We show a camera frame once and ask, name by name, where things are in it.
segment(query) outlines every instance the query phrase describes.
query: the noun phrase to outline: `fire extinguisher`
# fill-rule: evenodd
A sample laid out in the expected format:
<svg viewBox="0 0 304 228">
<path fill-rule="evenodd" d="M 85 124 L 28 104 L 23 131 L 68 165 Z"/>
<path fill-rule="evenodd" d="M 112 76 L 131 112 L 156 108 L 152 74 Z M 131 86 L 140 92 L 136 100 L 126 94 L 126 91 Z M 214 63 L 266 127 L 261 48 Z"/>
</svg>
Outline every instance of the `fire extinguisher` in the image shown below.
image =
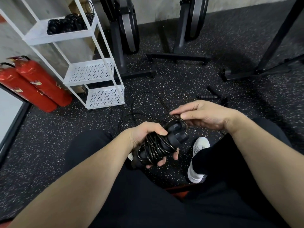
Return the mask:
<svg viewBox="0 0 304 228">
<path fill-rule="evenodd" d="M 12 68 L 4 69 L 3 65 Z M 47 113 L 57 108 L 51 99 L 17 73 L 16 68 L 9 63 L 0 63 L 0 83 Z"/>
<path fill-rule="evenodd" d="M 47 95 L 60 106 L 67 106 L 72 102 L 72 96 L 39 65 L 27 56 L 11 57 L 17 72 L 30 83 L 34 84 L 41 92 Z"/>
</svg>

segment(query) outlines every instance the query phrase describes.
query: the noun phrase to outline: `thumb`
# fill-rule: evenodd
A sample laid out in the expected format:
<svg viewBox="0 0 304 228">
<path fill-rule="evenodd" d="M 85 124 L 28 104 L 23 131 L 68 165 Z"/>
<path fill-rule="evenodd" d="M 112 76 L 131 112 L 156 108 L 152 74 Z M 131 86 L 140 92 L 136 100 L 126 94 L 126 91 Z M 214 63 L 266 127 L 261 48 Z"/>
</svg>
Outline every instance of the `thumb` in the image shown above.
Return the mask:
<svg viewBox="0 0 304 228">
<path fill-rule="evenodd" d="M 192 110 L 192 111 L 184 112 L 180 116 L 181 119 L 183 120 L 202 119 L 203 112 L 201 110 Z"/>
</svg>

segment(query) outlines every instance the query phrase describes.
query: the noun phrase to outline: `black exercise machine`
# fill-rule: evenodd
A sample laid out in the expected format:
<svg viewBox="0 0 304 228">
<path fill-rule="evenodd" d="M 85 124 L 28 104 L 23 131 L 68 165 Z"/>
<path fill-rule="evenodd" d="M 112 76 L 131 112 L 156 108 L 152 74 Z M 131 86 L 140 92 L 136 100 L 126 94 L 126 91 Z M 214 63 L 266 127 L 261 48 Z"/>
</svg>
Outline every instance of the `black exercise machine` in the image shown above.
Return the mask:
<svg viewBox="0 0 304 228">
<path fill-rule="evenodd" d="M 269 74 L 287 73 L 287 72 L 294 70 L 294 68 L 289 66 L 290 64 L 292 64 L 296 61 L 302 61 L 302 63 L 303 63 L 304 54 L 291 58 L 291 59 L 285 59 L 284 62 L 276 65 L 275 67 L 265 69 L 267 63 L 269 62 L 269 60 L 272 58 L 272 56 L 274 55 L 274 53 L 276 52 L 276 50 L 282 43 L 283 39 L 289 32 L 293 23 L 296 21 L 296 19 L 300 15 L 303 8 L 304 8 L 304 0 L 296 0 L 291 11 L 289 12 L 285 21 L 283 22 L 282 26 L 280 27 L 278 33 L 272 40 L 270 46 L 264 53 L 259 64 L 253 71 L 244 72 L 244 73 L 231 73 L 230 70 L 223 69 L 222 73 L 221 73 L 221 77 L 222 77 L 223 81 L 237 80 L 237 79 L 246 78 L 246 77 L 258 77 L 258 76 L 269 75 Z"/>
<path fill-rule="evenodd" d="M 153 58 L 202 61 L 207 64 L 211 57 L 200 55 L 182 54 L 185 41 L 196 39 L 203 27 L 208 0 L 181 0 L 181 10 L 177 28 L 177 36 L 173 48 L 173 53 L 147 53 L 148 60 Z"/>
<path fill-rule="evenodd" d="M 134 54 L 139 50 L 139 31 L 132 1 L 100 0 L 100 2 L 110 22 L 113 57 L 122 80 L 142 76 L 153 77 L 156 74 L 155 70 L 127 72 L 126 54 Z"/>
</svg>

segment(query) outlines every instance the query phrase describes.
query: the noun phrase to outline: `white sneaker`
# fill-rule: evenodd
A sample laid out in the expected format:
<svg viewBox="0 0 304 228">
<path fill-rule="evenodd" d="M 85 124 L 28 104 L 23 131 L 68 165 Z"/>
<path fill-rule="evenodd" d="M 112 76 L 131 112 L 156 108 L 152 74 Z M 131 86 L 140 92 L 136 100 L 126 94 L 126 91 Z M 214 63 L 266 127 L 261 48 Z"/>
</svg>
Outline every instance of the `white sneaker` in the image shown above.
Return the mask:
<svg viewBox="0 0 304 228">
<path fill-rule="evenodd" d="M 199 137 L 193 146 L 193 156 L 196 155 L 200 150 L 206 149 L 210 147 L 210 143 L 207 138 Z M 188 168 L 188 179 L 193 183 L 200 183 L 203 179 L 204 174 L 197 174 L 193 170 L 192 161 L 190 162 L 190 166 Z"/>
</svg>

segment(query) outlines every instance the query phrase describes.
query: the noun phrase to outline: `white shelf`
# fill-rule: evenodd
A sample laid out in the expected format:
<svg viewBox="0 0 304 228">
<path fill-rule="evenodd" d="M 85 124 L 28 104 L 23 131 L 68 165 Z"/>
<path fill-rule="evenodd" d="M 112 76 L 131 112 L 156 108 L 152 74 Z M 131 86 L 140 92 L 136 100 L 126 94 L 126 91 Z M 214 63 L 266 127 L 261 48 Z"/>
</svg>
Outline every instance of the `white shelf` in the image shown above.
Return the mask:
<svg viewBox="0 0 304 228">
<path fill-rule="evenodd" d="M 96 108 L 124 104 L 125 87 L 123 85 L 117 85 L 117 86 L 122 94 L 122 98 L 121 98 L 122 100 L 120 100 L 115 86 L 90 89 L 86 102 L 86 108 L 96 109 Z"/>
<path fill-rule="evenodd" d="M 106 58 L 105 60 L 111 73 L 108 72 L 102 59 L 73 63 L 67 70 L 63 84 L 70 87 L 112 80 L 113 60 L 112 58 Z"/>
<path fill-rule="evenodd" d="M 47 24 L 50 19 L 40 20 L 38 21 L 24 36 L 23 40 L 28 45 L 41 45 L 45 43 L 52 42 L 60 42 L 65 40 L 71 40 L 75 38 L 86 38 L 94 36 L 94 31 L 98 22 L 98 17 L 95 15 L 93 19 L 92 26 L 87 30 L 80 30 L 68 33 L 60 33 L 60 34 L 47 34 Z"/>
</svg>

